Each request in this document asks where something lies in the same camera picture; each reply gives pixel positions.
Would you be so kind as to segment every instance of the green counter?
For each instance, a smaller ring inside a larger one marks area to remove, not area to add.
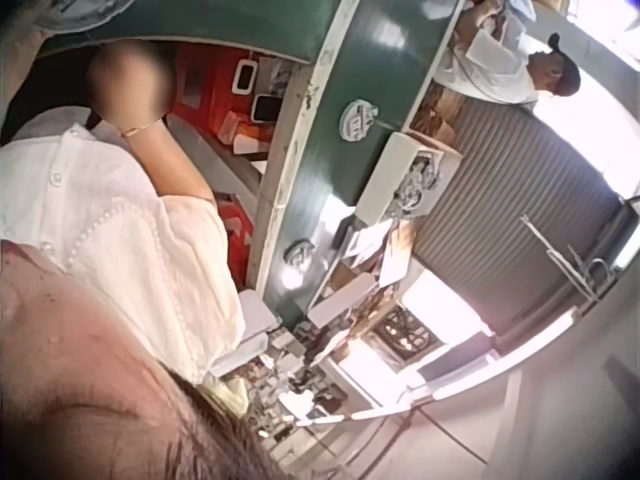
[[[88,33],[62,35],[47,52],[120,38],[188,40],[247,47],[313,62],[338,0],[137,0]]]
[[[413,115],[458,5],[456,0],[360,2],[320,102],[266,282],[265,302],[287,325],[302,318],[338,256],[337,223],[323,225],[321,219],[326,205],[336,199],[356,204],[390,134]],[[376,105],[379,116],[366,139],[348,143],[340,138],[338,123],[358,98]],[[303,286],[292,291],[283,285],[283,256],[303,238],[313,238],[318,251]]]

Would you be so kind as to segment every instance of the bracelet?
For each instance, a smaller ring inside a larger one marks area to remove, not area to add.
[[[147,125],[146,127],[134,127],[134,128],[130,128],[129,130],[125,130],[124,132],[122,132],[122,133],[120,134],[120,136],[121,136],[122,138],[129,138],[129,137],[131,137],[131,136],[135,135],[136,133],[141,132],[142,130],[145,130],[145,129],[149,128],[151,125],[155,125],[156,123],[157,123],[157,122],[150,123],[150,124],[149,124],[149,125]]]

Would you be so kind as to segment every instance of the white blouse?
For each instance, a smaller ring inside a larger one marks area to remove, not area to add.
[[[213,205],[158,197],[115,129],[64,107],[0,149],[0,237],[94,287],[158,360],[200,383],[244,319]]]

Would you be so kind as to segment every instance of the sleeve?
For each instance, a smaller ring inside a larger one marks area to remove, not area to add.
[[[227,265],[227,232],[216,207],[192,197],[162,197],[170,238],[162,239],[170,262],[174,296],[193,342],[201,346],[196,363],[204,374],[216,358],[235,349],[245,322]]]
[[[467,59],[497,75],[515,75],[522,61],[484,29],[480,29],[467,49]]]

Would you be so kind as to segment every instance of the ear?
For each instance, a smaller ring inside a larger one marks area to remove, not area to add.
[[[549,76],[549,78],[552,78],[553,80],[559,80],[560,77],[562,77],[562,70],[552,67],[547,70],[547,75]]]

